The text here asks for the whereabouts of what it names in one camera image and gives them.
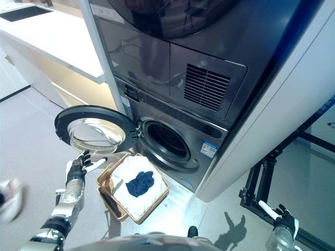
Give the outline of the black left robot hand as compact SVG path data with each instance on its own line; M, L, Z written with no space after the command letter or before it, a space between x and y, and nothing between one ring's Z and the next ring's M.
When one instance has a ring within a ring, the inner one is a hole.
M76 159L68 161L66 164L65 184L67 185L69 182L76 179L85 181L87 173L100 168L107 162L107 160L107 157L102 157L99 160L92 162L89 150L80 153Z

